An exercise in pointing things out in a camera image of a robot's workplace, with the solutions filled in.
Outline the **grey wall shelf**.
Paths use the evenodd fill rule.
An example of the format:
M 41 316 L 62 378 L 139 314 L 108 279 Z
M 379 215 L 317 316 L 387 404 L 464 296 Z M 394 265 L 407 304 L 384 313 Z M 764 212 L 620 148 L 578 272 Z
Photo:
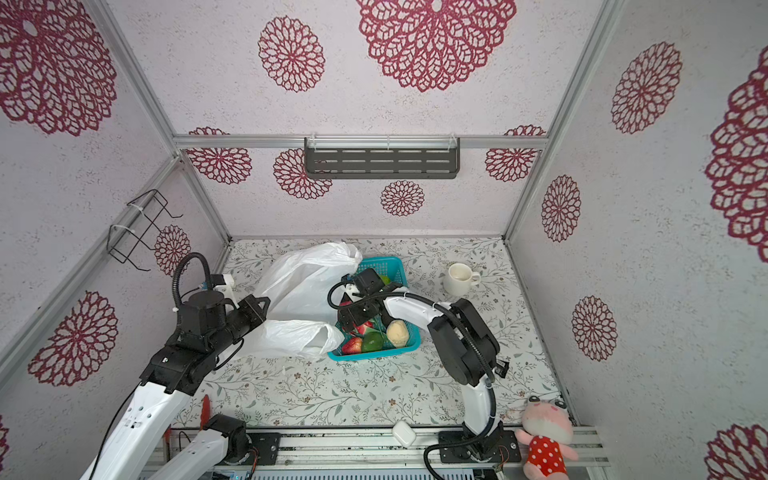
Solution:
M 460 171 L 461 142 L 450 137 L 433 143 L 372 141 L 344 145 L 304 140 L 304 168 L 313 180 L 446 180 Z

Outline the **beige round fruit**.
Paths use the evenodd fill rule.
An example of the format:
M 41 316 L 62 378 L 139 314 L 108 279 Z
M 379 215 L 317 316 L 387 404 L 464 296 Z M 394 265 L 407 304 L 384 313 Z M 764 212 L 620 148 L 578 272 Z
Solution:
M 410 340 L 408 327 L 402 320 L 393 320 L 387 327 L 386 336 L 395 348 L 405 347 Z

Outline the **green avocado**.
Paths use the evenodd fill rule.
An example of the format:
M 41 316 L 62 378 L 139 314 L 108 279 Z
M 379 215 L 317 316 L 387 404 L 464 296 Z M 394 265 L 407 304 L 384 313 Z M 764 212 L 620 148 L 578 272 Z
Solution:
M 378 352 L 385 347 L 386 335 L 378 331 L 368 331 L 362 339 L 361 352 Z

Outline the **red apple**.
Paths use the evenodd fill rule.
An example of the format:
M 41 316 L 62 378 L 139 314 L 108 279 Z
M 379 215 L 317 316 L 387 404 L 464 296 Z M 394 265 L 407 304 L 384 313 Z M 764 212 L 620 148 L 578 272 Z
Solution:
M 357 355 L 362 352 L 363 339 L 360 337 L 353 337 L 348 340 L 341 348 L 341 352 L 344 356 Z

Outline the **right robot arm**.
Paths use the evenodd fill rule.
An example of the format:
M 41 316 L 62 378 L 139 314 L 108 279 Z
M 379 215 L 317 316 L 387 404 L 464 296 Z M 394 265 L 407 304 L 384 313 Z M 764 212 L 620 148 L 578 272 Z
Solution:
M 469 300 L 433 301 L 400 283 L 385 284 L 368 268 L 342 277 L 326 301 L 347 333 L 376 316 L 403 320 L 428 333 L 444 369 L 461 385 L 467 436 L 479 441 L 499 429 L 494 383 L 500 346 Z

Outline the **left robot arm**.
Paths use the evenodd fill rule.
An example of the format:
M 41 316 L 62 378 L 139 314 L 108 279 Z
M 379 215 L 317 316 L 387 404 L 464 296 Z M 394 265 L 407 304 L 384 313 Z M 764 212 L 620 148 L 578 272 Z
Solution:
M 171 421 L 191 401 L 219 357 L 266 320 L 267 297 L 240 301 L 216 290 L 184 300 L 173 294 L 176 330 L 150 359 L 140 380 L 118 408 L 84 479 L 135 479 Z

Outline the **red dragon fruit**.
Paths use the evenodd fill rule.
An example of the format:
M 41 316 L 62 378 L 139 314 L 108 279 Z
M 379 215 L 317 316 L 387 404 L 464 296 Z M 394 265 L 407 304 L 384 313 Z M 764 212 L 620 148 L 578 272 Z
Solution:
M 371 330 L 375 330 L 375 326 L 371 321 L 367 321 L 361 325 L 356 326 L 354 333 L 359 336 L 364 336 Z

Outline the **white ceramic mug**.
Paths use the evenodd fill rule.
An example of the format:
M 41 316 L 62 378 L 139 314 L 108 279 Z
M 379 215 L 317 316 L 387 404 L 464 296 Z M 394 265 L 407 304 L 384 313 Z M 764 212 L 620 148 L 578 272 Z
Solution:
M 464 263 L 451 264 L 443 277 L 443 288 L 454 297 L 465 297 L 481 281 L 481 275 Z

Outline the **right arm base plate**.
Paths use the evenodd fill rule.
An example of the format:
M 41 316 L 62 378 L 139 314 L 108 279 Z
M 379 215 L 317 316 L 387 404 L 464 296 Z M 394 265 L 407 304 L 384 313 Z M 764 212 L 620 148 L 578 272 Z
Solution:
M 440 460 L 459 463 L 520 463 L 521 450 L 512 430 L 497 428 L 488 438 L 463 447 L 441 447 Z

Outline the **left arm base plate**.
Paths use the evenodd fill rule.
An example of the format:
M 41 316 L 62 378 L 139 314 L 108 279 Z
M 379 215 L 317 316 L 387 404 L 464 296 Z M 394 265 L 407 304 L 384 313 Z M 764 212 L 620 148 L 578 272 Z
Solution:
M 274 466 L 280 450 L 282 436 L 279 433 L 248 432 L 246 456 L 241 465 L 251 467 Z

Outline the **pink plush toy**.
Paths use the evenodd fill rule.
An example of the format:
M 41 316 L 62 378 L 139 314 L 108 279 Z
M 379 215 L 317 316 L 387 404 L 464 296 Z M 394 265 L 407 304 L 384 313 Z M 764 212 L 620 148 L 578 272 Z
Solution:
M 522 427 L 515 431 L 517 442 L 528 447 L 523 465 L 526 478 L 568 480 L 566 460 L 578 459 L 570 446 L 573 434 L 564 401 L 545 401 L 531 395 L 522 415 Z

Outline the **white plastic bag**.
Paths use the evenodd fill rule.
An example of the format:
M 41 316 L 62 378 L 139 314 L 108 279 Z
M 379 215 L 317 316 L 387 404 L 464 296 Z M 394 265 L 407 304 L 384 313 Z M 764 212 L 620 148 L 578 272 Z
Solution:
M 345 242 L 327 242 L 231 270 L 235 296 L 267 297 L 267 320 L 246 335 L 237 359 L 283 357 L 316 361 L 336 349 L 344 334 L 327 302 L 331 287 L 357 271 L 360 250 Z

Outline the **white earbuds case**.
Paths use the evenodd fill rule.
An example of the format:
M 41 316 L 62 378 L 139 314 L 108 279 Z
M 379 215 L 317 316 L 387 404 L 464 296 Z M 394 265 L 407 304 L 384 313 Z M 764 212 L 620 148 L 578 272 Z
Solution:
M 391 429 L 393 438 L 403 447 L 410 448 L 417 439 L 415 430 L 404 421 L 398 421 Z

